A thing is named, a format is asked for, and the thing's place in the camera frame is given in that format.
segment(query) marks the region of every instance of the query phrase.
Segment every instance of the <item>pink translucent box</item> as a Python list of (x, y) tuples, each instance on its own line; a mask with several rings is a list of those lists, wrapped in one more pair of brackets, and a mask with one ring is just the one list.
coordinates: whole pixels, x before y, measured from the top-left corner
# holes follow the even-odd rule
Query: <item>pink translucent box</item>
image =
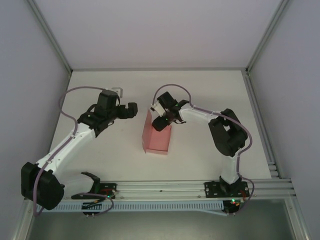
[(162, 131), (157, 131), (152, 126), (152, 115), (148, 111), (142, 133), (142, 147), (145, 153), (168, 155), (171, 126)]

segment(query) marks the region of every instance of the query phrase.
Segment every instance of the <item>purple cable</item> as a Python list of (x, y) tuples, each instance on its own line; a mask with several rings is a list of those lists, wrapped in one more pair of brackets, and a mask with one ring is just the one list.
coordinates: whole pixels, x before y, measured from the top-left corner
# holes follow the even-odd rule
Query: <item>purple cable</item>
[(109, 212), (111, 209), (113, 209), (114, 206), (115, 206), (115, 203), (112, 200), (112, 198), (111, 197), (107, 197), (106, 195), (96, 194), (96, 193), (88, 193), (88, 192), (83, 192), (83, 193), (79, 193), (79, 194), (80, 195), (87, 195), (87, 196), (94, 196), (94, 197), (101, 197), (101, 198), (104, 198), (104, 199), (108, 199), (111, 202), (111, 207), (109, 207), (107, 210), (98, 212), (97, 214), (93, 214), (93, 215), (89, 215), (88, 214), (88, 216), (90, 216), (90, 217), (94, 217), (94, 216), (98, 216), (98, 215), (101, 215), (101, 214), (105, 214), (105, 213)]
[(77, 120), (69, 115), (66, 114), (63, 110), (62, 110), (62, 103), (63, 103), (63, 99), (64, 97), (74, 91), (74, 90), (78, 90), (78, 89), (97, 89), (97, 90), (104, 90), (104, 88), (101, 87), (96, 87), (96, 86), (78, 86), (78, 87), (74, 87), (69, 89), (68, 91), (66, 91), (64, 94), (61, 95), (61, 97), (59, 98), (59, 102), (58, 102), (58, 106), (60, 109), (60, 112), (66, 116), (67, 118), (73, 120), (74, 122), (74, 129), (72, 132), (72, 135), (49, 157), (49, 159), (45, 162), (45, 164), (42, 166), (42, 168), (40, 169), (39, 173), (36, 175), (35, 181), (34, 181), (34, 185), (33, 185), (33, 195), (32, 195), (32, 200), (33, 200), (33, 215), (35, 217), (38, 217), (42, 211), (44, 210), (44, 208), (42, 207), (40, 209), (39, 212), (37, 212), (37, 190), (38, 190), (38, 184), (39, 184), (39, 179), (42, 175), (42, 173), (44, 172), (45, 168), (48, 166), (49, 162), (73, 139), (73, 136), (76, 134), (77, 130), (78, 130), (78, 122)]
[(247, 204), (247, 202), (250, 201), (250, 199), (251, 199), (252, 196), (254, 195), (254, 191), (255, 191), (255, 183), (254, 183), (251, 179), (242, 176), (242, 175), (240, 174), (240, 170), (239, 170), (239, 169), (240, 169), (240, 155), (243, 154), (245, 151), (247, 151), (249, 148), (251, 148), (252, 143), (253, 143), (253, 139), (252, 139), (251, 133), (249, 132), (249, 130), (248, 130), (245, 126), (243, 126), (240, 122), (234, 120), (234, 119), (231, 118), (231, 117), (228, 117), (228, 116), (223, 115), (223, 114), (218, 113), (218, 112), (209, 111), (209, 110), (206, 110), (206, 109), (203, 109), (203, 108), (200, 108), (200, 107), (197, 107), (197, 106), (193, 105), (192, 102), (191, 102), (191, 94), (190, 94), (190, 92), (189, 92), (186, 88), (184, 88), (183, 86), (178, 85), (178, 84), (169, 83), (169, 84), (165, 84), (165, 85), (159, 87), (158, 90), (155, 92), (155, 94), (154, 94), (154, 96), (153, 96), (152, 104), (155, 103), (155, 101), (156, 101), (156, 96), (157, 96), (158, 92), (159, 92), (162, 88), (168, 87), (168, 86), (175, 86), (175, 87), (178, 87), (178, 88), (183, 89), (183, 90), (188, 94), (188, 96), (189, 96), (189, 104), (190, 104), (190, 106), (191, 106), (192, 108), (194, 108), (194, 109), (196, 109), (196, 110), (198, 110), (198, 111), (207, 113), (207, 114), (212, 114), (212, 115), (216, 115), (216, 116), (222, 117), (222, 118), (224, 118), (224, 119), (228, 119), (229, 121), (231, 121), (231, 122), (233, 122), (234, 124), (237, 124), (239, 127), (241, 127), (241, 128), (246, 132), (246, 134), (248, 135), (248, 137), (249, 137), (249, 145), (248, 145), (247, 147), (245, 147), (244, 149), (242, 149), (241, 151), (239, 151), (238, 154), (237, 154), (237, 157), (236, 157), (236, 174), (238, 175), (239, 178), (242, 178), (242, 179), (244, 179), (244, 180), (246, 180), (246, 181), (248, 181), (248, 182), (250, 182), (250, 183), (252, 184), (252, 190), (251, 190), (251, 193), (250, 193), (248, 199), (244, 202), (244, 205), (239, 209), (239, 211), (242, 210), (242, 209), (245, 207), (245, 205)]

